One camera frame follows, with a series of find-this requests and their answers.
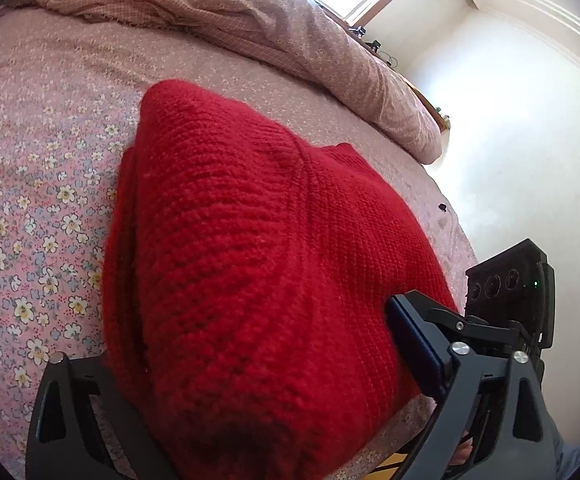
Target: mattress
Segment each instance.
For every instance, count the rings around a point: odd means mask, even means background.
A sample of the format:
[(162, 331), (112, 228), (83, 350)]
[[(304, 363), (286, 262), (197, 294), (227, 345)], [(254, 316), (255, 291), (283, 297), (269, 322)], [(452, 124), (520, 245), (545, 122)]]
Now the mattress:
[[(100, 277), (116, 169), (143, 92), (165, 78), (241, 100), (314, 145), (352, 144), (412, 209), (464, 304), (476, 259), (452, 206), (411, 155), (325, 89), (180, 32), (13, 10), (0, 17), (0, 460), (16, 478), (48, 356), (104, 351)], [(368, 473), (430, 409), (414, 399), (328, 478)], [(114, 444), (110, 453), (122, 454)]]

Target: folded sweater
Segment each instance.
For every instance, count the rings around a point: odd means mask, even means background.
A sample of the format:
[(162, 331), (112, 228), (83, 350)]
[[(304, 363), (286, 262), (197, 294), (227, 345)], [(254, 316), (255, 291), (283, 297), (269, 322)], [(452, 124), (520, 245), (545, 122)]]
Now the folded sweater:
[(385, 300), (454, 304), (412, 212), (349, 144), (164, 81), (117, 196), (108, 361), (182, 478), (320, 480), (418, 394)]

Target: silver bolt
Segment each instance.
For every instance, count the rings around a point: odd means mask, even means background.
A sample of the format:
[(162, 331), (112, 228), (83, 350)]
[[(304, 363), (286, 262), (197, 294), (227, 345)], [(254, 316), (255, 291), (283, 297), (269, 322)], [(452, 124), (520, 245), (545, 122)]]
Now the silver bolt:
[(470, 353), (470, 347), (462, 341), (455, 341), (450, 345), (450, 348), (455, 354), (466, 355)]
[(52, 365), (59, 364), (63, 360), (64, 360), (64, 353), (63, 352), (54, 352), (50, 356), (50, 364), (52, 364)]
[(512, 357), (515, 359), (517, 363), (521, 364), (525, 364), (529, 361), (528, 354), (522, 352), (521, 350), (517, 350), (515, 353), (513, 353)]

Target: blanket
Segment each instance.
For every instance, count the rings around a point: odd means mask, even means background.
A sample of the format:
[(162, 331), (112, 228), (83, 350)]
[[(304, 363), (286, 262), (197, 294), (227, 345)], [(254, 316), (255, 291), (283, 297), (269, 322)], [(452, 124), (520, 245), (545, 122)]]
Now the blanket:
[(326, 87), (423, 164), (439, 127), (399, 74), (370, 56), (312, 0), (7, 0), (88, 20), (176, 28)]
[(417, 393), (392, 294), (452, 296), (419, 224), (349, 144), (151, 87), (103, 272), (110, 367), (183, 478), (317, 480)]

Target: knitted fabric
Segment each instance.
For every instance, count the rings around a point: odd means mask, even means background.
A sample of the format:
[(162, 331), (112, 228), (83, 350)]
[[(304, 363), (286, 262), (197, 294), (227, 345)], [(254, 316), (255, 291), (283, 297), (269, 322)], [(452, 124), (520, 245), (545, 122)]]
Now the knitted fabric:
[(316, 148), (182, 81), (143, 98), (106, 248), (110, 367), (184, 479), (317, 480), (418, 393), (391, 294), (454, 308), (411, 211), (348, 144)]

